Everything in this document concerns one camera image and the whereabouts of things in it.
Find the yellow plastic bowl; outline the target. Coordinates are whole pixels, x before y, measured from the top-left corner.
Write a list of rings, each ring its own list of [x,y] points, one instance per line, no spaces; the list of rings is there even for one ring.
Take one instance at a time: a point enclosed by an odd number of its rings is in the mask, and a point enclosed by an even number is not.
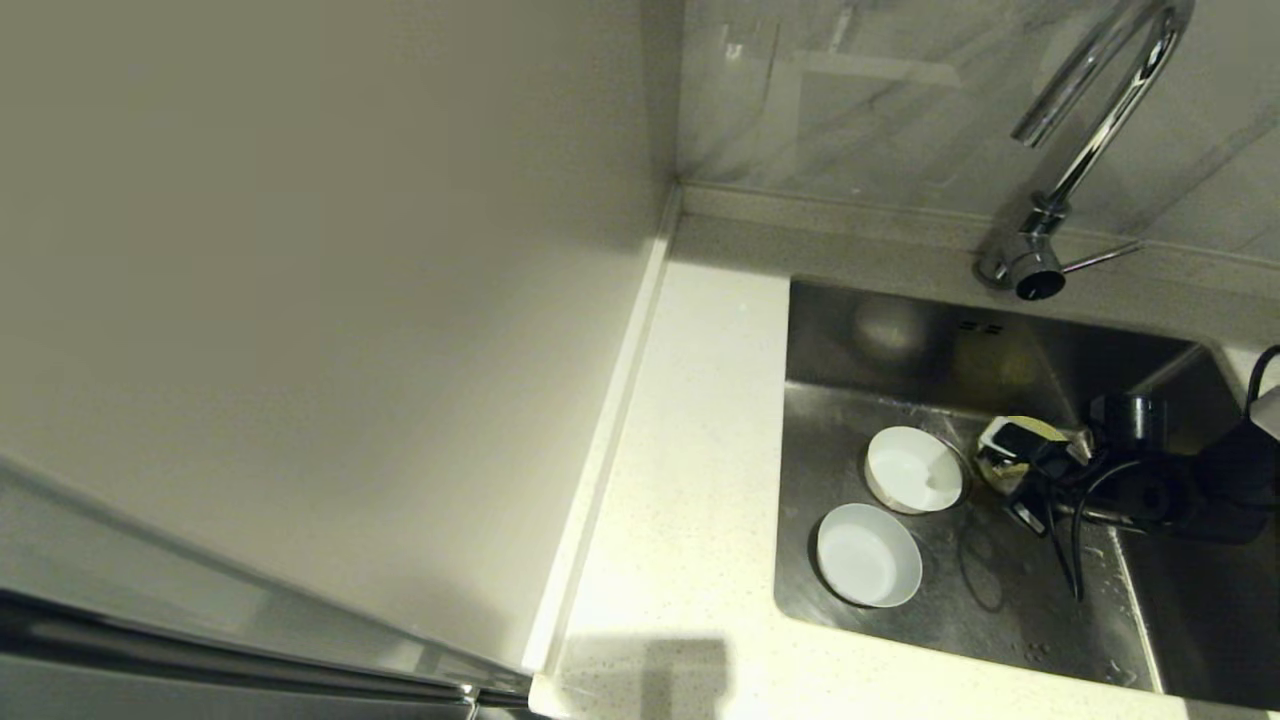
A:
[[[974,464],[987,486],[1000,495],[1012,493],[1030,464],[1006,455],[995,446],[995,434],[1005,425],[1014,424],[1048,441],[1066,442],[1068,437],[1056,427],[1032,416],[997,416],[980,433],[977,441]]]

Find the white plastic bowl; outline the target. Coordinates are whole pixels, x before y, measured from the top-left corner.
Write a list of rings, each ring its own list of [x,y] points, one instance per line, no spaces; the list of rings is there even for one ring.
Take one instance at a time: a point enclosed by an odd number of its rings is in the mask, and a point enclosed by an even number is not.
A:
[[[966,488],[966,473],[955,451],[913,427],[888,427],[872,436],[863,470],[876,500],[905,515],[948,510]]]

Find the pale blue plastic bowl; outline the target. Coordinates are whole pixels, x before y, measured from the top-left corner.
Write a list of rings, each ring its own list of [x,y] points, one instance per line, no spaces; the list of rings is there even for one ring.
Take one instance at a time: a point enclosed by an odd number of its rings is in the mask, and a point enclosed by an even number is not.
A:
[[[815,561],[841,600],[869,609],[905,605],[923,580],[922,552],[911,533],[868,503],[845,503],[820,519]]]

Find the chrome gooseneck kitchen faucet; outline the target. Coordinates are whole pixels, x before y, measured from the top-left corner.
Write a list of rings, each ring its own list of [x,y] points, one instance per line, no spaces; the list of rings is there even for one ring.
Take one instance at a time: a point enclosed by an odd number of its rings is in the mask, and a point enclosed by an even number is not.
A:
[[[1197,0],[1117,0],[1065,58],[1011,133],[1025,147],[1037,149],[1050,140],[1115,56],[1134,38],[1140,40],[1130,69],[1059,178],[1030,196],[1030,210],[1018,232],[995,242],[974,263],[983,284],[1023,301],[1042,301],[1060,293],[1069,274],[1144,247],[1143,241],[1133,240],[1062,263],[1052,240],[1071,213],[1074,193],[1165,73],[1196,8]]]

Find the stainless steel sink basin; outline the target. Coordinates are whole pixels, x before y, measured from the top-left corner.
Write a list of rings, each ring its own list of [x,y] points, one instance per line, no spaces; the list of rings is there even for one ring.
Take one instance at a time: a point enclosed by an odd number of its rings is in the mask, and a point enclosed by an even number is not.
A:
[[[777,605],[929,650],[1280,712],[1280,575],[1268,537],[1233,547],[1087,525],[1076,602],[1050,543],[973,478],[957,509],[904,520],[924,575],[902,607],[858,607],[819,575],[820,518],[872,500],[861,461],[874,432],[915,427],[957,447],[1000,411],[1074,428],[1093,397],[1128,389],[1171,402],[1181,451],[1204,447],[1238,414],[1233,379],[1203,345],[794,281]]]

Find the beige cabinet side panel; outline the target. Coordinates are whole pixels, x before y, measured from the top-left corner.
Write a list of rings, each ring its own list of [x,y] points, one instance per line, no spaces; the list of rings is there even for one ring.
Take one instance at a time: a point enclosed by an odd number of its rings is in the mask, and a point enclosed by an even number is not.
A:
[[[0,0],[0,462],[544,666],[685,0]]]

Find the stainless steel appliance front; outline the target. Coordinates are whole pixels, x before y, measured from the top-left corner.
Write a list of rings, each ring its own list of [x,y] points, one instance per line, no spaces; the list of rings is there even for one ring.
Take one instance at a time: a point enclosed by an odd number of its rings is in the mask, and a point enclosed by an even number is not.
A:
[[[127,594],[196,605],[246,598],[251,591],[303,591],[0,461],[0,588],[97,607]],[[371,717],[0,717],[0,720],[449,720],[407,714]],[[547,720],[526,711],[493,710],[466,720]]]

